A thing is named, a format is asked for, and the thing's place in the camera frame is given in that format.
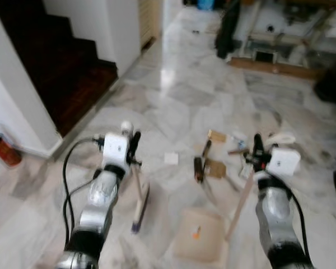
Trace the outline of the wooden handled broom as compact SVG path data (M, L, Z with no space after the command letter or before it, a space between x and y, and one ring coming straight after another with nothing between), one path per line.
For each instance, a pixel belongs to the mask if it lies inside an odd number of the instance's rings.
M129 121L124 121L121 125L122 135L127 136L129 139L129 145L132 145L132 136L136 132L134 126ZM132 222L132 234L137 235L141 228L144 219L144 215L147 209L148 198L150 197L150 182L142 179L142 166L137 165L129 166L130 173L134 177L135 187L137 187L137 205L134 213L134 220Z

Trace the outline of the beige long handled dustpan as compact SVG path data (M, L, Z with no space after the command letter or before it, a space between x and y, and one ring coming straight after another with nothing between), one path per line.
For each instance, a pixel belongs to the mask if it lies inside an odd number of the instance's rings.
M295 137L291 134L278 133L263 139L263 143L265 151L270 154L273 148L288 148L288 145L295 140ZM251 147L247 147L245 150L230 151L230 156L237 156L240 159L242 167L238 175L245 180L232 218L225 220L225 217L218 212L220 201L214 197L211 190L207 190L207 197L214 203L215 208L209 210L208 208L192 207L183 211L179 230L172 244L175 258L209 264L225 260L227 251L230 249L230 241L253 189L258 190L259 201L257 176L252 170L252 166L246 163L244 156L246 153L253 151L253 143Z

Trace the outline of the white wrapper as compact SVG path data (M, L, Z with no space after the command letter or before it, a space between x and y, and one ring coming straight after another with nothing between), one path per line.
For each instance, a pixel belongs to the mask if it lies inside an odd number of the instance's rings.
M247 143L245 142L245 136L242 134L230 134L230 141L232 142L234 149L233 151L240 151L247 149Z

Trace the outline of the white paper square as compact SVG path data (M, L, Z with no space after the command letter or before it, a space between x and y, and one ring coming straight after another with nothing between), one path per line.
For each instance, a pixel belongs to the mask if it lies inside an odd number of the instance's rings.
M176 152L166 152L164 162L167 165L177 165L179 163L179 154Z

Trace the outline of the small tan cardboard piece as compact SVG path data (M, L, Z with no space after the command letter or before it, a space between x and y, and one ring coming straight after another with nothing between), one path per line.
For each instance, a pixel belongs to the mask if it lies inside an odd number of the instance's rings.
M207 137L213 143L225 143L225 141L227 140L226 134L212 129L208 131Z

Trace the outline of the dark brown scrap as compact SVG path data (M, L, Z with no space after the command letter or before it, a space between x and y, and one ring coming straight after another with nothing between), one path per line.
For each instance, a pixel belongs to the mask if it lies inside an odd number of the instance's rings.
M194 179L201 184L204 181L206 173L204 172L204 163L202 157L194 157Z

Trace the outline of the round black bag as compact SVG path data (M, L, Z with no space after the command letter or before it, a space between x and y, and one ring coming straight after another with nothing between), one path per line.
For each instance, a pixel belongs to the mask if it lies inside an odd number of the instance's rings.
M336 63L314 85L314 92L320 100L336 104Z

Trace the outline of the dark wooden staircase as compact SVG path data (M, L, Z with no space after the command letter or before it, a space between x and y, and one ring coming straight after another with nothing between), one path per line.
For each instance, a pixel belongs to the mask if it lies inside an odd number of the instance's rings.
M43 0L0 0L0 21L61 136L66 136L118 78L97 45L76 38L65 16Z

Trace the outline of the louvered wooden door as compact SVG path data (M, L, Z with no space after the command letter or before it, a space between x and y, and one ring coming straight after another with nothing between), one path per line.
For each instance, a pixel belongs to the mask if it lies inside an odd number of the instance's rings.
M164 0L137 0L141 51L160 36Z

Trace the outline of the tall black bag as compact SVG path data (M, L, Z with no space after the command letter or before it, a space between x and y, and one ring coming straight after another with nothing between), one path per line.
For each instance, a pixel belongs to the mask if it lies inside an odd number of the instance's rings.
M223 5L220 28L214 41L216 56L221 59L226 59L235 50L233 36L237 29L240 10L241 0L226 0Z

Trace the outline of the red bottle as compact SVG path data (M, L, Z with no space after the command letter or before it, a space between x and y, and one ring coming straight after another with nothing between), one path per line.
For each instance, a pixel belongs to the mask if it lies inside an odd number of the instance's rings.
M0 135L0 159L9 167L17 166L22 162L20 153L7 143L2 135Z

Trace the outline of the blue item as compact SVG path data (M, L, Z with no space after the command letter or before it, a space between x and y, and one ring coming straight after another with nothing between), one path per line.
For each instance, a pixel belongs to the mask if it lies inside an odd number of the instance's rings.
M214 9L215 0L196 0L196 6L202 11L211 11Z

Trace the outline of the wooden frame shelf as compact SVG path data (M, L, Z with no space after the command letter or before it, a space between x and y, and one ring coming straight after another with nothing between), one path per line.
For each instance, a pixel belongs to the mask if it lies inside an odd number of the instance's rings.
M330 16L336 11L336 0L279 0L280 2L286 3L297 3L302 5L307 5L309 7L317 7L320 10L324 10L325 13L322 17L314 23L313 29L309 31L309 35L299 36L287 35L286 43L294 44L297 47L304 48L304 54L301 56L299 64L292 64L289 62L281 61L279 59L278 52L274 52L274 57L272 62L261 62L257 60L258 49L253 49L253 55L248 57L246 53L247 45L254 40L269 41L271 44L277 44L281 39L283 39L283 34L267 34L258 33L254 31L256 22L258 20L259 12L262 4L265 0L240 0L243 2L250 2L253 5L253 11L250 15L250 22L248 32L246 34L245 41L241 44L238 52L231 58L230 65L237 68L260 71L260 72L270 72L279 75L289 75L291 77L298 77L306 80L318 80L326 72L326 69L314 69L309 65L309 61L306 59L308 51L311 49L313 43L317 41L319 36L324 33L326 29L326 22Z

